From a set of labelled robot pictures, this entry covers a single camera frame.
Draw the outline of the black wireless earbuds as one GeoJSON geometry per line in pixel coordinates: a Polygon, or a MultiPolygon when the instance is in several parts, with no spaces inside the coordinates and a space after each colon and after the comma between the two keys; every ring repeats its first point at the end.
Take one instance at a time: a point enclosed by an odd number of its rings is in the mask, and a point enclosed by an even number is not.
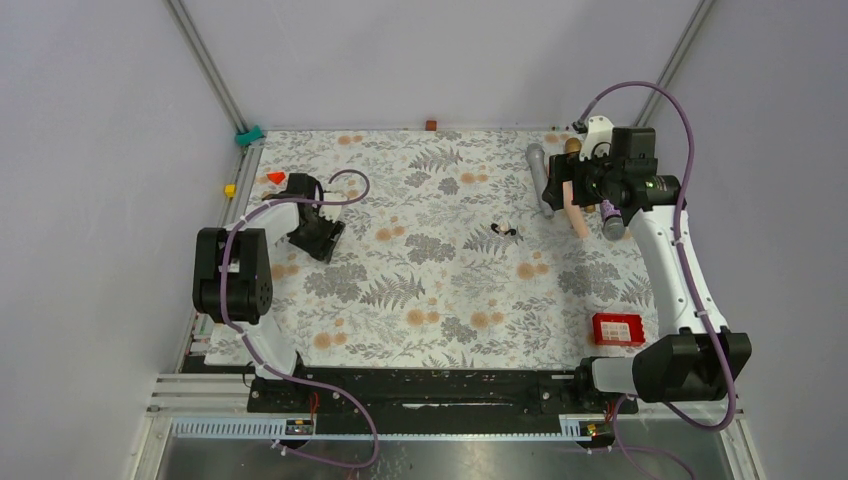
{"type": "Polygon", "coordinates": [[[515,237],[518,234],[518,232],[515,228],[513,228],[511,225],[506,224],[506,223],[502,223],[502,224],[492,223],[490,225],[490,229],[495,234],[502,236],[502,237],[515,237]]]}

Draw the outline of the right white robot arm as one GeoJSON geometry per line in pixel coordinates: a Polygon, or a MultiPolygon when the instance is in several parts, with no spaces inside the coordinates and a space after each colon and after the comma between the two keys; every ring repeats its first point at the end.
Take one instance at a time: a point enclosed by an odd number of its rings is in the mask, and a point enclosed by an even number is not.
{"type": "Polygon", "coordinates": [[[658,174],[655,132],[614,127],[582,154],[544,163],[541,198],[553,210],[608,201],[635,239],[653,290],[660,337],[633,357],[590,357],[577,369],[575,402],[597,412],[613,394],[647,403],[732,399],[752,353],[747,334],[733,332],[700,271],[688,228],[683,185],[658,174]]]}

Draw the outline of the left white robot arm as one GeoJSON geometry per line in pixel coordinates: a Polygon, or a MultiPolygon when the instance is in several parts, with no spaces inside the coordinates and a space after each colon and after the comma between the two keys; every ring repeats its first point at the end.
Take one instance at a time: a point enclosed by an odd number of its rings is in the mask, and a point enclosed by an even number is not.
{"type": "Polygon", "coordinates": [[[286,188],[225,227],[201,229],[196,237],[192,301],[195,310],[234,330],[247,348],[256,375],[276,379],[272,398],[288,411],[309,401],[310,385],[294,374],[300,356],[270,315],[274,300],[270,252],[288,243],[328,263],[345,224],[344,200],[329,195],[305,173],[288,177],[286,188]]]}

